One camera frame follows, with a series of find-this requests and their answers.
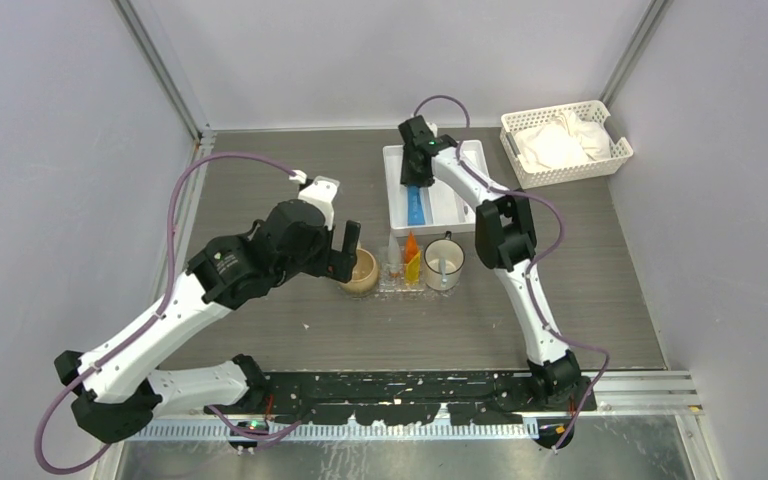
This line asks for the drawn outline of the tan ceramic mug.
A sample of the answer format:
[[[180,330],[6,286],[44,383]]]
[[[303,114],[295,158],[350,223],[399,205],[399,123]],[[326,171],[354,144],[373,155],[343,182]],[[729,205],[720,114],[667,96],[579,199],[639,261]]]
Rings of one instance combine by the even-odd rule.
[[[357,260],[348,282],[339,283],[339,287],[348,295],[361,297],[370,294],[377,286],[380,265],[376,257],[368,250],[358,247]]]

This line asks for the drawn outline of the white toothpaste tube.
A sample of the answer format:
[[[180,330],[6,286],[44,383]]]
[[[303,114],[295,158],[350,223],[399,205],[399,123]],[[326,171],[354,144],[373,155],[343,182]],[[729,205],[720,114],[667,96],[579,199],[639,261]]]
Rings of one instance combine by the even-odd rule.
[[[398,278],[402,274],[403,255],[397,237],[390,232],[387,246],[386,266],[391,278]]]

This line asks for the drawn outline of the clear rectangular holder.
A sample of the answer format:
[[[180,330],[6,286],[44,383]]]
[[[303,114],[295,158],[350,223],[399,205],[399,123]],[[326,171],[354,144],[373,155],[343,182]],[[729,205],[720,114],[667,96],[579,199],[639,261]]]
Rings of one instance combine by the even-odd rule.
[[[402,258],[399,257],[397,262],[391,263],[388,247],[380,247],[376,251],[376,260],[379,262],[378,290],[382,294],[419,295],[427,291],[423,273],[416,283],[408,283],[405,280]]]

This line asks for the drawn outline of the blue toothpaste tube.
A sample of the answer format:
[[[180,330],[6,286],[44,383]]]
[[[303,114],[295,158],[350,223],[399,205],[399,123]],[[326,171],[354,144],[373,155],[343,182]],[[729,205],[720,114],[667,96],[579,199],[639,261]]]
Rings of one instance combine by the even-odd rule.
[[[423,187],[408,186],[406,188],[406,218],[408,226],[423,226],[427,223],[424,200],[425,193],[426,188]]]

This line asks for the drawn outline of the orange toothpaste tube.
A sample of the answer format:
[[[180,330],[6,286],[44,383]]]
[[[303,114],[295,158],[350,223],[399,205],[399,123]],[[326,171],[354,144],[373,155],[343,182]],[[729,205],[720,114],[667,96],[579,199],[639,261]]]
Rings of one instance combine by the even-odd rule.
[[[408,232],[403,249],[403,263],[408,265],[418,254],[420,249],[412,231]]]

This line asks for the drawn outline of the yellow toothpaste tube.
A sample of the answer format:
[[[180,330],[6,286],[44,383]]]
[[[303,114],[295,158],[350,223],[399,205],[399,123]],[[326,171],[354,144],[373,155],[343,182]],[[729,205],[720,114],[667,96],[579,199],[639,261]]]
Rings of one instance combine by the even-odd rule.
[[[418,285],[421,277],[421,252],[416,251],[406,255],[404,264],[404,281],[407,285]]]

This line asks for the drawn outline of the white plastic bin tray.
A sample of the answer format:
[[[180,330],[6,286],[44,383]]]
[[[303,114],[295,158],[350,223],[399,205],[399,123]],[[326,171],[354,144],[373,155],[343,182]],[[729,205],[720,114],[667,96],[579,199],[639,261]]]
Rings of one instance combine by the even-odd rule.
[[[424,200],[427,223],[423,226],[407,225],[407,187],[400,184],[402,149],[401,145],[385,146],[382,149],[391,232],[397,237],[406,237],[409,231],[416,236],[444,234],[446,231],[472,232],[475,228],[472,204],[462,199],[439,175],[435,175],[434,184],[426,188]],[[471,210],[468,217],[464,216],[464,204]]]

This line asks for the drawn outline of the clear oval glass tray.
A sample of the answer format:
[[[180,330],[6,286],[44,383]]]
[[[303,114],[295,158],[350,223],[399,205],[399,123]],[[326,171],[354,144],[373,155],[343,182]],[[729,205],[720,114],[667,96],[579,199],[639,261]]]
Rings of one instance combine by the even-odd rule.
[[[341,283],[341,282],[337,282],[336,285],[338,286],[338,288],[340,290],[342,290],[339,287],[339,283]],[[451,295],[451,292],[437,292],[437,291],[434,291],[434,290],[432,290],[432,289],[430,289],[428,287],[427,287],[427,291],[425,293],[421,293],[419,295],[382,294],[378,290],[378,284],[377,284],[376,288],[370,294],[368,294],[368,295],[361,296],[361,297],[354,297],[354,296],[351,296],[351,295],[348,295],[348,296],[350,296],[352,298],[373,298],[373,299],[378,299],[378,300],[401,300],[401,299],[409,299],[409,300],[432,300],[432,299],[434,299],[434,300],[436,300],[438,298],[446,298],[446,297],[448,297],[450,295]]]

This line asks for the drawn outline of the white ribbed mug black rim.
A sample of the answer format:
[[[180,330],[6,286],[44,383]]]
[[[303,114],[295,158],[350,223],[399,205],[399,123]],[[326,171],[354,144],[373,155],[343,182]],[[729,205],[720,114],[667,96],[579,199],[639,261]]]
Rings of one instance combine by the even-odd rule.
[[[465,263],[462,246],[453,239],[453,233],[446,231],[430,242],[424,252],[426,286],[437,292],[453,289],[460,279]]]

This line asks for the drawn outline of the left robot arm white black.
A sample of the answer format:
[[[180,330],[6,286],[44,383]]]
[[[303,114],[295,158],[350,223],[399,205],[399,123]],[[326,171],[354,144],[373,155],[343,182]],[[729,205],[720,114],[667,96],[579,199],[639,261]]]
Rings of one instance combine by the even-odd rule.
[[[300,273],[348,282],[360,232],[360,223],[347,221],[336,250],[323,212],[292,199],[249,231],[210,240],[175,277],[171,292],[115,337],[91,351],[65,351],[56,358],[61,382],[76,396],[71,411],[77,425],[112,444],[161,416],[209,406],[258,412],[270,391],[250,356],[189,370],[159,366],[207,326]]]

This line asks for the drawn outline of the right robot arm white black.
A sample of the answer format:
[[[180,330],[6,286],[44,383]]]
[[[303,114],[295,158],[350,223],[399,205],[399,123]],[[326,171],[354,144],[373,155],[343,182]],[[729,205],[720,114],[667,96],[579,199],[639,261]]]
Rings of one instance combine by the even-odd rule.
[[[559,337],[539,282],[530,199],[469,166],[456,140],[436,134],[422,116],[403,121],[398,132],[400,183],[430,187],[442,182],[473,209],[476,254],[501,282],[525,340],[530,398],[544,410],[558,409],[582,374],[569,343]]]

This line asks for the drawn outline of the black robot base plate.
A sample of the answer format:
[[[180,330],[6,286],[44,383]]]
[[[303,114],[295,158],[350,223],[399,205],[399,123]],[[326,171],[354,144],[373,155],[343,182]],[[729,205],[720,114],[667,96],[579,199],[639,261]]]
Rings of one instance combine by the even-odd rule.
[[[539,413],[529,433],[549,448],[571,441],[576,411],[595,409],[591,383],[581,373],[552,383],[529,371],[271,372],[217,409],[287,425],[426,427],[443,420],[461,429],[522,426],[526,414]]]

